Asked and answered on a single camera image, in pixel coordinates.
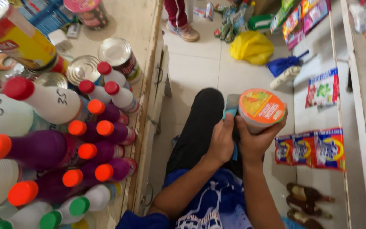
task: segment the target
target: tin can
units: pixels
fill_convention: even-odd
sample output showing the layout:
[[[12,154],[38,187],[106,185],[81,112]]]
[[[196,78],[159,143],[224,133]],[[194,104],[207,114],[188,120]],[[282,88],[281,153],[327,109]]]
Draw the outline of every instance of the tin can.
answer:
[[[273,93],[254,88],[241,94],[238,111],[249,132],[259,134],[283,119],[285,105]]]
[[[100,61],[90,55],[79,56],[67,68],[67,80],[74,86],[79,86],[83,80],[89,80],[95,85],[104,86],[104,80],[97,70]]]
[[[0,0],[0,50],[28,69],[54,62],[56,48],[7,0]]]
[[[59,88],[68,88],[67,79],[64,75],[56,72],[51,73],[43,73],[38,76],[33,83],[42,85],[42,86],[55,86]]]
[[[137,83],[143,76],[131,45],[122,38],[105,39],[98,49],[98,58],[122,73],[130,84]]]
[[[27,68],[26,71],[32,75],[41,75],[41,74],[47,73],[47,72],[57,72],[62,75],[66,75],[68,66],[69,66],[69,61],[64,59],[61,55],[56,55],[56,57],[54,58],[54,62],[47,65],[46,67],[41,68],[41,69],[36,69],[36,70]]]
[[[100,30],[108,25],[107,11],[102,0],[64,0],[63,3],[77,14],[89,30]]]

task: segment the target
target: tile floor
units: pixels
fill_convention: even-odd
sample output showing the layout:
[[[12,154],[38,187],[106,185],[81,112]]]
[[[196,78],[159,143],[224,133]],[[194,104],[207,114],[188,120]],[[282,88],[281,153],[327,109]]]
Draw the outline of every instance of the tile floor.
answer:
[[[213,0],[214,4],[227,4],[226,0]],[[205,8],[205,0],[196,1],[195,5]],[[162,29],[165,31],[164,42],[169,48],[169,72],[173,88],[173,97],[165,97],[161,112],[161,134],[155,136],[150,167],[150,183],[154,186],[155,195],[161,190],[165,177],[166,163],[172,151],[171,139],[180,134],[190,112],[191,104],[196,94],[203,88],[219,89],[224,97],[231,93],[242,93],[249,88],[264,88],[270,90],[269,83],[273,80],[270,71],[264,66],[251,65],[245,61],[234,60],[230,55],[230,44],[221,42],[214,37],[214,30],[220,27],[222,19],[214,14],[214,21],[194,16],[191,24],[199,31],[201,38],[196,43],[188,43],[166,29],[165,21]],[[273,37],[275,52],[272,60],[287,57],[290,53],[280,37]],[[293,89],[285,88],[275,92],[288,103],[290,113],[293,113]],[[294,120],[289,119],[283,134],[293,133]],[[272,166],[274,162],[274,145],[267,152],[264,173],[267,182],[277,202],[281,214],[285,214],[287,206],[284,200],[287,182],[296,181],[296,170],[286,166]]]

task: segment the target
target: person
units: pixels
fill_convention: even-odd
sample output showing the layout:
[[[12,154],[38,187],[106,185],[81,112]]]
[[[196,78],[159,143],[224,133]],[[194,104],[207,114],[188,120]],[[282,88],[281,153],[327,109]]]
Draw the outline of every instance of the person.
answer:
[[[262,165],[287,112],[281,122],[253,136],[240,116],[227,113],[222,120],[223,111],[224,98],[216,89],[196,95],[167,163],[163,190],[146,216],[126,211],[117,229],[285,228]],[[234,142],[240,152],[236,161],[231,159]]]
[[[169,15],[166,27],[172,34],[178,35],[187,42],[200,39],[200,34],[190,26],[187,20],[184,0],[165,0],[165,9]]]

